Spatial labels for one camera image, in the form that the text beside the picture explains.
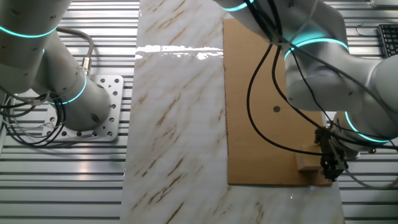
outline bolt hole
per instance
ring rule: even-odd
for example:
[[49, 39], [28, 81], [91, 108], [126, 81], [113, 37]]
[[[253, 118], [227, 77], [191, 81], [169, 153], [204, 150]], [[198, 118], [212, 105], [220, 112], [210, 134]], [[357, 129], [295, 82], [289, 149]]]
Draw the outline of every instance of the bolt hole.
[[274, 112], [275, 112], [275, 113], [280, 112], [280, 107], [279, 107], [279, 106], [274, 106]]
[[11, 9], [11, 13], [12, 13], [14, 16], [21, 16], [21, 15], [22, 15], [22, 13], [18, 12], [18, 11], [15, 10], [15, 9]]
[[95, 123], [98, 123], [98, 124], [101, 123], [101, 120], [100, 120], [100, 118], [99, 118], [97, 115], [91, 113], [90, 116], [91, 116], [92, 120], [93, 120]]

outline metal flange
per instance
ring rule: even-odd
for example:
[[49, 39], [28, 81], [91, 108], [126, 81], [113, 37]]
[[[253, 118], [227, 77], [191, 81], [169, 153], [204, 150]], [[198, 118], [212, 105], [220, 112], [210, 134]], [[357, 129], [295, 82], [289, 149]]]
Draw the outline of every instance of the metal flange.
[[[73, 131], [64, 127], [54, 142], [113, 142], [117, 139], [123, 97], [123, 77], [120, 75], [91, 75], [90, 78], [93, 82], [103, 86], [111, 97], [111, 111], [108, 117], [97, 128], [90, 131]], [[53, 123], [56, 118], [55, 108], [49, 105], [45, 123]], [[52, 130], [52, 127], [45, 126], [43, 135]]]

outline wire bundle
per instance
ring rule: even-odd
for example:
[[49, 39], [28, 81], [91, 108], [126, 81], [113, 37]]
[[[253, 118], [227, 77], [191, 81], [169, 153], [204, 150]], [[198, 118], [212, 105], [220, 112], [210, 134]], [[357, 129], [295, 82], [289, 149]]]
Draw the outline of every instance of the wire bundle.
[[[31, 106], [28, 110], [24, 111], [23, 113], [15, 114], [14, 113], [15, 108], [25, 106], [25, 105], [27, 105], [27, 103], [20, 103], [17, 105], [13, 105], [12, 102], [15, 100], [15, 98], [13, 98], [10, 95], [6, 95], [6, 97], [4, 99], [4, 105], [0, 106], [0, 108], [2, 108], [1, 115], [3, 116], [3, 125], [4, 125], [5, 129], [7, 130], [8, 135], [10, 135], [10, 137], [12, 137], [15, 141], [17, 141], [21, 144], [30, 146], [30, 147], [46, 148], [46, 146], [53, 143], [54, 140], [57, 138], [57, 136], [62, 132], [62, 129], [65, 125], [67, 116], [66, 116], [66, 112], [65, 112], [65, 106], [62, 104], [61, 99], [58, 96], [55, 96], [53, 94], [51, 94], [50, 96], [55, 103], [54, 106], [57, 111], [57, 121], [56, 121], [55, 127], [53, 127], [53, 131], [51, 131], [49, 134], [47, 134], [45, 136], [34, 136], [32, 134], [29, 134], [26, 131], [26, 129], [34, 129], [34, 128], [27, 128], [27, 127], [23, 127], [23, 126], [19, 125], [16, 118], [19, 118], [21, 116], [29, 114], [31, 111], [34, 110], [34, 108], [36, 106]], [[47, 95], [41, 95], [41, 96], [35, 98], [35, 100], [42, 101], [46, 98], [47, 98]], [[47, 124], [52, 125], [52, 123], [46, 123], [46, 124], [40, 125], [35, 128], [39, 128], [39, 127], [45, 126]], [[42, 139], [37, 142], [27, 141], [21, 136], [21, 133], [17, 132], [16, 128], [21, 130], [25, 135], [28, 135], [32, 138], [42, 138]]]
[[[248, 87], [248, 94], [247, 94], [247, 98], [246, 98], [246, 108], [247, 108], [247, 111], [248, 111], [249, 120], [250, 120], [250, 122], [251, 122], [251, 124], [252, 124], [254, 130], [258, 133], [258, 135], [260, 135], [260, 137], [262, 137], [264, 140], [266, 140], [266, 141], [269, 142], [270, 144], [272, 144], [272, 145], [274, 145], [274, 146], [276, 146], [276, 147], [279, 147], [279, 148], [281, 148], [281, 149], [288, 150], [288, 151], [297, 152], [297, 153], [302, 153], [302, 154], [310, 154], [310, 155], [314, 155], [314, 156], [327, 156], [326, 154], [322, 154], [322, 153], [305, 152], [305, 151], [300, 151], [300, 150], [297, 150], [297, 149], [292, 149], [292, 148], [289, 148], [289, 147], [286, 147], [286, 146], [282, 146], [282, 145], [280, 145], [280, 144], [278, 144], [278, 143], [276, 143], [276, 142], [274, 142], [274, 141], [268, 139], [265, 135], [263, 135], [263, 134], [260, 132], [260, 130], [257, 128], [255, 122], [254, 122], [253, 119], [252, 119], [251, 110], [250, 110], [250, 94], [251, 94], [252, 84], [254, 83], [255, 77], [256, 77], [258, 71], [260, 70], [262, 64], [264, 63], [265, 59], [266, 59], [267, 56], [269, 55], [269, 52], [271, 51], [271, 48], [272, 48], [272, 44], [277, 45], [277, 52], [276, 52], [276, 54], [275, 54], [274, 62], [273, 62], [273, 64], [272, 64], [272, 81], [273, 81], [274, 86], [275, 86], [276, 90], [278, 91], [279, 95], [280, 95], [288, 104], [289, 104], [289, 102], [287, 101], [286, 96], [283, 94], [283, 92], [281, 91], [281, 89], [280, 89], [279, 86], [278, 86], [278, 83], [277, 83], [277, 80], [276, 80], [276, 74], [275, 74], [277, 61], [278, 61], [279, 54], [280, 54], [280, 51], [281, 51], [281, 48], [282, 48], [282, 45], [283, 45], [283, 44], [287, 44], [287, 45], [290, 47], [291, 53], [292, 53], [292, 55], [293, 55], [293, 57], [294, 57], [295, 63], [297, 64], [297, 68], [298, 68], [298, 70], [299, 70], [299, 72], [300, 72], [300, 76], [302, 77], [302, 79], [303, 79], [303, 81], [305, 82], [306, 86], [307, 86], [308, 89], [310, 90], [310, 93], [311, 93], [311, 95], [312, 95], [312, 98], [313, 98], [315, 104], [322, 110], [322, 112], [326, 115], [326, 117], [329, 119], [329, 121], [330, 121], [330, 123], [331, 123], [332, 125], [335, 125], [335, 126], [341, 128], [341, 129], [344, 129], [345, 131], [351, 131], [351, 132], [354, 132], [354, 133], [363, 134], [363, 133], [361, 133], [361, 132], [359, 132], [359, 131], [353, 131], [353, 130], [350, 130], [350, 129], [342, 128], [342, 127], [338, 126], [337, 124], [335, 124], [335, 123], [330, 119], [330, 117], [326, 114], [326, 111], [325, 111], [325, 110], [320, 106], [320, 104], [318, 103], [318, 101], [317, 101], [317, 99], [316, 99], [316, 97], [315, 97], [315, 94], [314, 94], [313, 90], [311, 89], [310, 85], [309, 85], [308, 82], [306, 81], [306, 79], [305, 79], [305, 77], [304, 77], [304, 75], [303, 75], [303, 73], [302, 73], [302, 71], [301, 71], [299, 62], [298, 62], [298, 60], [297, 60], [297, 58], [296, 58], [296, 56], [295, 56], [294, 51], [292, 50], [292, 48], [294, 48], [294, 50], [297, 50], [297, 51], [299, 51], [300, 53], [306, 55], [307, 57], [310, 57], [311, 59], [313, 59], [313, 60], [315, 60], [315, 61], [317, 61], [317, 62], [320, 62], [320, 63], [324, 64], [324, 66], [326, 66], [326, 67], [329, 68], [330, 70], [333, 70], [333, 71], [336, 72], [337, 74], [340, 74], [341, 76], [343, 76], [343, 77], [345, 77], [345, 78], [351, 80], [351, 81], [354, 82], [355, 84], [357, 84], [357, 86], [359, 86], [360, 88], [362, 88], [368, 95], [370, 95], [370, 96], [380, 105], [380, 107], [386, 112], [386, 114], [388, 115], [388, 117], [390, 117], [390, 119], [391, 119], [393, 122], [396, 123], [395, 119], [392, 118], [392, 117], [390, 116], [390, 114], [388, 113], [389, 110], [388, 110], [388, 108], [386, 107], [386, 105], [385, 105], [380, 99], [378, 99], [377, 96], [376, 96], [374, 93], [372, 93], [371, 90], [369, 90], [366, 86], [364, 86], [362, 83], [360, 83], [359, 81], [357, 81], [355, 78], [353, 78], [352, 76], [348, 75], [348, 74], [345, 73], [344, 71], [341, 71], [340, 69], [338, 69], [338, 68], [336, 68], [336, 67], [330, 65], [329, 63], [323, 61], [322, 59], [320, 59], [320, 58], [318, 58], [318, 57], [316, 57], [316, 56], [314, 56], [314, 55], [312, 55], [312, 54], [310, 54], [310, 53], [308, 53], [308, 52], [306, 52], [306, 51], [304, 51], [304, 50], [298, 48], [296, 45], [294, 45], [294, 44], [292, 43], [293, 40], [294, 40], [294, 38], [296, 38], [296, 36], [299, 35], [299, 33], [305, 28], [305, 26], [307, 25], [307, 23], [309, 22], [309, 20], [310, 20], [311, 17], [313, 16], [313, 13], [315, 12], [315, 9], [316, 9], [317, 3], [318, 3], [317, 0], [315, 0], [315, 4], [314, 4], [314, 6], [313, 6], [313, 9], [312, 9], [310, 15], [306, 18], [304, 24], [300, 27], [300, 29], [298, 30], [298, 32], [294, 35], [294, 37], [293, 37], [291, 40], [287, 40], [287, 39], [285, 39], [285, 38], [282, 36], [282, 24], [280, 23], [280, 17], [279, 17], [279, 14], [278, 14], [278, 11], [277, 11], [277, 8], [276, 8], [276, 5], [275, 5], [274, 0], [267, 0], [267, 2], [268, 2], [269, 7], [270, 7], [270, 9], [271, 9], [271, 11], [272, 11], [272, 15], [274, 16], [275, 24], [273, 24], [273, 23], [270, 22], [271, 19], [270, 19], [269, 16], [264, 12], [264, 10], [261, 8], [261, 6], [259, 5], [258, 2], [257, 2], [257, 3], [255, 2], [254, 4], [251, 4], [251, 3], [249, 2], [249, 0], [243, 0], [243, 1], [248, 5], [248, 9], [250, 10], [250, 13], [252, 14], [253, 18], [255, 19], [255, 21], [257, 22], [257, 24], [259, 25], [259, 27], [263, 30], [263, 32], [264, 32], [266, 35], [269, 36], [269, 32], [271, 31], [271, 32], [279, 39], [279, 43], [276, 43], [276, 44], [275, 44], [275, 43], [272, 43], [272, 42], [270, 43], [270, 45], [269, 45], [268, 49], [266, 50], [266, 52], [265, 52], [263, 58], [261, 58], [261, 61], [259, 62], [259, 65], [257, 66], [256, 70], [254, 71], [254, 74], [253, 74], [253, 76], [252, 76], [252, 78], [251, 78], [251, 81], [250, 81], [249, 87]], [[352, 139], [343, 138], [343, 137], [341, 137], [341, 136], [339, 136], [339, 135], [337, 135], [337, 134], [331, 132], [329, 129], [320, 126], [319, 124], [317, 124], [316, 122], [314, 122], [313, 120], [311, 120], [309, 117], [307, 117], [305, 114], [303, 114], [303, 113], [302, 113], [300, 110], [298, 110], [297, 108], [293, 107], [292, 105], [290, 105], [290, 106], [291, 106], [300, 116], [302, 116], [304, 119], [306, 119], [308, 122], [312, 123], [312, 124], [313, 124], [314, 126], [316, 126], [318, 129], [322, 129], [324, 132], [330, 134], [330, 135], [333, 136], [337, 141], [344, 141], [344, 142], [348, 142], [348, 143], [351, 143], [351, 144], [356, 144], [356, 145], [366, 146], [366, 147], [372, 147], [372, 148], [378, 147], [378, 148], [383, 148], [383, 149], [395, 149], [395, 150], [398, 149], [398, 148], [394, 145], [394, 143], [393, 143], [392, 141], [390, 141], [390, 143], [392, 144], [392, 146], [380, 146], [380, 145], [371, 144], [371, 143], [369, 143], [369, 142], [354, 141], [354, 140], [352, 140]], [[369, 136], [369, 137], [384, 138], [384, 137], [382, 137], [382, 136], [373, 136], [373, 135], [368, 135], [368, 134], [363, 134], [363, 135]], [[340, 159], [340, 157], [339, 157], [339, 155], [337, 154], [337, 151], [336, 151], [336, 149], [334, 148], [333, 145], [332, 145], [332, 148], [333, 148], [333, 153], [334, 153], [335, 157], [337, 158], [338, 162], [339, 162], [339, 163], [342, 163], [343, 161]], [[350, 172], [347, 170], [346, 167], [344, 167], [344, 170], [346, 171], [346, 173], [347, 173], [355, 182], [359, 183], [360, 185], [362, 185], [362, 186], [364, 186], [364, 187], [368, 187], [368, 188], [372, 188], [372, 189], [377, 189], [377, 190], [379, 190], [379, 189], [389, 189], [389, 188], [395, 186], [396, 183], [398, 183], [398, 178], [397, 178], [395, 181], [393, 181], [393, 182], [390, 183], [390, 184], [387, 184], [386, 186], [375, 187], [375, 186], [372, 186], [372, 185], [365, 184], [364, 182], [358, 180], [352, 173], [350, 173]]]

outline keyboard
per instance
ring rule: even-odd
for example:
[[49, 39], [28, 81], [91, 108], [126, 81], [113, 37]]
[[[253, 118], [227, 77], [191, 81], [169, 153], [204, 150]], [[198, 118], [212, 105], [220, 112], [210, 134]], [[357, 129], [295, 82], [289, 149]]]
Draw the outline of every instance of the keyboard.
[[398, 54], [398, 25], [379, 25], [382, 51], [385, 58]]

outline screw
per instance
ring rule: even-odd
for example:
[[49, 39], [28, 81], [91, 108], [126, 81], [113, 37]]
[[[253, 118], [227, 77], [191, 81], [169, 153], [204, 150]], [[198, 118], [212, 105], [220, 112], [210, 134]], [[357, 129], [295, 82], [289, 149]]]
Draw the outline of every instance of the screw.
[[274, 106], [274, 112], [275, 112], [275, 113], [280, 112], [280, 107], [279, 107], [279, 106]]

